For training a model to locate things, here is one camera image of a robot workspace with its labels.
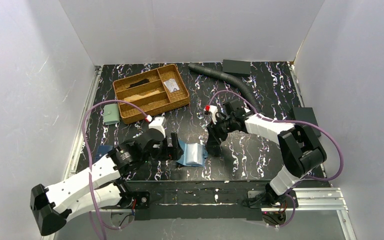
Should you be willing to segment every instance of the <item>wicker basket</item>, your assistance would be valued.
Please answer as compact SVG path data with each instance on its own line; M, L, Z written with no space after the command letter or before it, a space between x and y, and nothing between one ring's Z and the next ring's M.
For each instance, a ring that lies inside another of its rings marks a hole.
M148 79L149 82L128 89L131 84L143 79ZM180 89L170 92L163 84L163 82L169 79L174 79ZM144 96L156 90L160 91L160 93L131 101L132 104L140 107L146 114L151 116L183 107L191 102L189 91L185 87L185 83L179 74L177 66L174 64L165 65L147 72L116 80L112 86L118 100L123 100L133 95ZM119 103L118 108L121 119L125 124L131 124L144 119L141 112L130 105Z

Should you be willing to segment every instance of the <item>white wall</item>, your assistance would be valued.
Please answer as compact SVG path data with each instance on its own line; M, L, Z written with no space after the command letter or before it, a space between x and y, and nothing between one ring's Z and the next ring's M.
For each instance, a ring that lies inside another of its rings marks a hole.
M0 239L40 239L30 190L62 179L93 75L57 0L0 0Z
M384 239L384 1L327 0L295 64L305 105L344 151L334 185L357 238Z
M293 61L324 0L60 0L95 65Z

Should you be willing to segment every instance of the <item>corrugated black tube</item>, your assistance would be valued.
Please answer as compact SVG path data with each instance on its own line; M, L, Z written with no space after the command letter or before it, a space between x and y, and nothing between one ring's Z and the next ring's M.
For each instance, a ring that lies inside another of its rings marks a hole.
M199 65L198 63L189 63L188 67L190 70L194 72L197 72L202 75L207 75L214 79L222 80L230 84L231 86L237 88L240 94L242 94L243 98L246 99L250 104L252 104L254 108L257 110L257 112L261 113L260 104L257 102L253 92L250 91L250 89L242 81L242 79L239 79L233 75L227 74L219 70L215 70L206 66Z

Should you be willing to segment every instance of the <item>green wallet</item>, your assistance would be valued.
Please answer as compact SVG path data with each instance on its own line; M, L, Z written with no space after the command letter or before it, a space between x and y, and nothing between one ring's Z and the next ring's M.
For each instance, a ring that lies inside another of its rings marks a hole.
M108 104L103 107L103 123L105 125L117 124L120 122L119 105Z

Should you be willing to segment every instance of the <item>marble pattern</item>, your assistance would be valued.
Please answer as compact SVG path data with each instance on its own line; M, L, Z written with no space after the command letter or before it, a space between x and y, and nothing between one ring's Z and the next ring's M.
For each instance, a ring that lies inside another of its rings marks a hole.
M99 80L94 103L115 99L113 81L143 73L160 64L121 64L104 65ZM222 63L202 63L203 66L222 70ZM211 96L219 90L237 90L223 81L209 78L189 71L187 63L176 64L180 75L190 93L190 105L161 114L166 117L166 133L177 132L181 140L187 143L205 144L208 133L206 125L209 117L203 114L203 108ZM287 119L292 107L300 106L287 62L253 62L251 76L242 78L259 100L263 113L270 118ZM232 94L220 94L215 99L219 109L221 104L237 98ZM118 123L103 124L104 107L98 107L91 114L87 128L92 156L99 145L117 145L126 138L139 136L148 128L144 121L129 125ZM221 157L210 156L204 167L178 167L174 161L150 161L135 172L130 172L127 180L163 181L163 180L271 180L282 168L282 155L274 143L256 135L233 132L222 143ZM77 171L88 166L86 149L82 150ZM322 177L318 168L313 173Z

